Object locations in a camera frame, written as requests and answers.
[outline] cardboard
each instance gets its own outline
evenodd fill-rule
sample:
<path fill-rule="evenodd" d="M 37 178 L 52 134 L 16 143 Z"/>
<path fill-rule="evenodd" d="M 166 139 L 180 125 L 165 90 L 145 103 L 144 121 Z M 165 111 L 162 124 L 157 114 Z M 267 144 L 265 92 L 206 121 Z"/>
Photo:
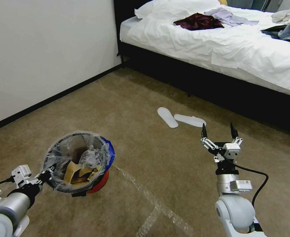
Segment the cardboard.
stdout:
<path fill-rule="evenodd" d="M 67 166 L 64 181 L 71 184 L 84 185 L 87 182 L 87 178 L 91 174 L 93 169 L 85 168 L 81 169 L 81 165 L 70 162 Z"/>
<path fill-rule="evenodd" d="M 67 166 L 65 176 L 64 176 L 64 181 L 70 183 L 75 172 L 80 170 L 80 165 L 75 164 L 74 162 L 70 162 Z"/>

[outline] white slipper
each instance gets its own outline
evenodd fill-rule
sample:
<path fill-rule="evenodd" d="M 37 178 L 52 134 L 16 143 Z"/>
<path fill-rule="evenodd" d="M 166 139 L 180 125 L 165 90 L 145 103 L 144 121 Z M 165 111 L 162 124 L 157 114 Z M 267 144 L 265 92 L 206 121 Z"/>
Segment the white slipper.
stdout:
<path fill-rule="evenodd" d="M 167 108 L 160 107 L 158 108 L 157 113 L 170 128 L 175 128 L 179 126 L 179 124 L 177 123 L 177 121 L 174 119 L 174 117 Z"/>
<path fill-rule="evenodd" d="M 175 114 L 174 119 L 195 127 L 203 127 L 203 124 L 206 126 L 206 122 L 203 119 L 196 118 L 194 116 L 190 117 L 186 115 Z"/>

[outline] white wall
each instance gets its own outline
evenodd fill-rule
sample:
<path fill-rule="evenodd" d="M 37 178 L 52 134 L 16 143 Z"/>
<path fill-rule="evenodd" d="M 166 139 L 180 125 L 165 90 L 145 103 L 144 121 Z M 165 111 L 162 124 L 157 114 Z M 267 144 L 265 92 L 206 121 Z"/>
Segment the white wall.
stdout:
<path fill-rule="evenodd" d="M 0 0 L 0 120 L 120 63 L 112 0 Z"/>
<path fill-rule="evenodd" d="M 278 11 L 290 9 L 290 0 L 283 0 Z"/>

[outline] clothing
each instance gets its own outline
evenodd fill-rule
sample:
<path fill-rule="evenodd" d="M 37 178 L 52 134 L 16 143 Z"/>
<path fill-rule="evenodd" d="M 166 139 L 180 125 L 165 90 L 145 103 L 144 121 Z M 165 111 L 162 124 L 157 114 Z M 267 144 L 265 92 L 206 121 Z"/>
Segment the clothing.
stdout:
<path fill-rule="evenodd" d="M 235 16 L 230 11 L 224 8 L 217 8 L 210 10 L 208 12 L 204 12 L 205 15 L 211 15 L 214 18 L 218 19 L 221 23 L 227 24 L 230 26 L 238 26 L 241 24 L 246 25 L 256 25 L 259 21 L 249 21 L 248 19 L 240 16 Z"/>
<path fill-rule="evenodd" d="M 274 26 L 261 32 L 270 35 L 274 39 L 290 41 L 290 24 L 287 26 Z"/>
<path fill-rule="evenodd" d="M 200 13 L 195 13 L 185 19 L 175 21 L 174 24 L 191 31 L 224 28 L 219 20 Z"/>
<path fill-rule="evenodd" d="M 290 10 L 283 10 L 271 15 L 273 23 L 290 24 Z"/>

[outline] yellow object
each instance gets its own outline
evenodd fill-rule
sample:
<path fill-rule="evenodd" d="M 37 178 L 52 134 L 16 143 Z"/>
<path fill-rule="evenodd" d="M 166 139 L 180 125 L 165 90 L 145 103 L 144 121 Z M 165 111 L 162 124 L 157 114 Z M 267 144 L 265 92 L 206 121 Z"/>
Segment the yellow object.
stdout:
<path fill-rule="evenodd" d="M 224 4 L 227 6 L 227 1 L 226 0 L 218 0 L 221 4 Z"/>

